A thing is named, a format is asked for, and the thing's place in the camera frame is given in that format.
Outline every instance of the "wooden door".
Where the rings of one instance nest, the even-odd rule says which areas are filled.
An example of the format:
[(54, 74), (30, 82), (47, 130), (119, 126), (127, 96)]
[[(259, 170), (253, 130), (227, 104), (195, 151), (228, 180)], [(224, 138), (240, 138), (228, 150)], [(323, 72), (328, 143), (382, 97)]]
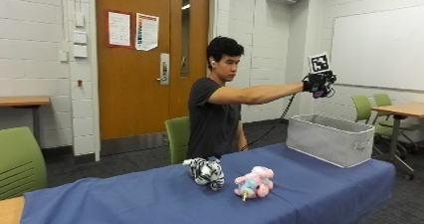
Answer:
[[(159, 45), (150, 51), (107, 47), (107, 11), (159, 17)], [(208, 0), (191, 0), (191, 68), (180, 77), (182, 0), (97, 0), (101, 140), (164, 131), (164, 120), (188, 115), (192, 82), (206, 75)], [(160, 85), (160, 53), (171, 55), (170, 84)]]

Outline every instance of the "storage basket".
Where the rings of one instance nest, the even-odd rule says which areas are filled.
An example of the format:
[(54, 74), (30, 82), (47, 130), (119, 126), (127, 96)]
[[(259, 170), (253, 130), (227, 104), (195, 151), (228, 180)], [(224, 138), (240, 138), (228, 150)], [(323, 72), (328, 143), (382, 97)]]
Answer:
[(285, 145), (339, 167), (370, 158), (373, 126), (319, 114), (288, 119)]

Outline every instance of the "table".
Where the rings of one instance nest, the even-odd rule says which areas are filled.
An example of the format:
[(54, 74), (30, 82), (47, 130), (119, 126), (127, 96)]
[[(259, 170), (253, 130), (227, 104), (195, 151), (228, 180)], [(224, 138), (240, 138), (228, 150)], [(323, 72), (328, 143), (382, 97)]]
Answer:
[[(279, 143), (223, 155), (220, 165), (218, 192), (196, 185), (188, 167), (176, 164), (25, 193), (21, 223), (343, 224), (392, 196), (396, 171), (380, 160), (340, 168)], [(273, 188), (241, 202), (232, 181), (256, 165), (273, 170)]]
[(1, 224), (18, 224), (24, 210), (24, 197), (16, 197), (0, 201), (0, 220)]
[(50, 104), (49, 97), (0, 97), (0, 107), (31, 109), (33, 134), (39, 143), (39, 111), (38, 107)]
[(372, 108), (372, 110), (376, 112), (388, 112), (393, 114), (393, 134), (392, 134), (389, 152), (373, 158), (392, 162), (396, 168), (405, 173), (405, 177), (409, 180), (412, 180), (414, 177), (413, 169), (396, 155), (398, 126), (400, 126), (400, 119), (404, 119), (408, 116), (420, 117), (420, 118), (424, 117), (424, 103), (409, 103), (409, 104), (388, 106), (388, 107), (376, 107), (376, 108)]

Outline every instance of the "blue tablecloth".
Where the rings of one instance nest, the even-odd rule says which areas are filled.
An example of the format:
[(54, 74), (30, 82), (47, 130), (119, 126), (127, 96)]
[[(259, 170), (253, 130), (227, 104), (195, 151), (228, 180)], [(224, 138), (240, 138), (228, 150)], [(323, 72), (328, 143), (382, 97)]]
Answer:
[[(182, 165), (29, 192), (21, 223), (341, 224), (392, 195), (394, 168), (377, 160), (343, 169), (275, 144), (224, 155), (220, 165), (218, 192), (198, 186)], [(273, 170), (273, 188), (241, 202), (232, 181), (257, 165)]]

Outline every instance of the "green chair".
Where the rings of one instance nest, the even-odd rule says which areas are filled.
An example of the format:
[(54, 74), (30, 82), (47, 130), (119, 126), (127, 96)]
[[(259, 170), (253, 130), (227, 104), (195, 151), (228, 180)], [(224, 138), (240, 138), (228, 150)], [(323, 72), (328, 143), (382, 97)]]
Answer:
[(171, 164), (183, 163), (187, 157), (190, 139), (190, 119), (187, 116), (174, 117), (164, 121), (170, 143)]
[(29, 127), (0, 130), (0, 200), (46, 187), (43, 157)]
[[(389, 99), (386, 94), (376, 94), (376, 95), (373, 95), (373, 99), (374, 99), (374, 103), (376, 103), (376, 105), (378, 107), (392, 106), (392, 102), (390, 102), (390, 99)], [(392, 127), (393, 126), (393, 120), (388, 120), (388, 118), (390, 116), (390, 113), (386, 113), (386, 112), (378, 112), (374, 115), (374, 119), (373, 119), (372, 124), (376, 124), (376, 122), (377, 122), (377, 120), (378, 120), (378, 118), (381, 116), (385, 116), (385, 120), (380, 121), (378, 124), (381, 126)], [(414, 130), (420, 130), (420, 125), (418, 124), (413, 124), (413, 123), (400, 122), (398, 129), (402, 130), (402, 131), (414, 131)], [(406, 136), (405, 133), (402, 133), (402, 136), (406, 138), (409, 143), (413, 144), (414, 150), (417, 150), (418, 149), (417, 143)]]
[[(354, 121), (364, 121), (364, 123), (369, 122), (370, 119), (370, 102), (366, 96), (353, 96), (352, 97), (353, 100), (353, 104), (354, 104), (354, 108), (356, 108), (356, 118)], [(393, 132), (393, 128), (389, 126), (381, 126), (381, 125), (373, 125), (374, 127), (374, 135), (377, 137), (381, 137), (380, 139), (384, 140), (384, 142), (388, 144), (389, 146), (389, 142), (384, 139), (392, 138), (392, 132)], [(381, 154), (381, 151), (373, 146), (373, 149)], [(405, 155), (406, 155), (406, 150), (401, 145), (397, 145), (397, 154), (398, 156), (404, 159)]]

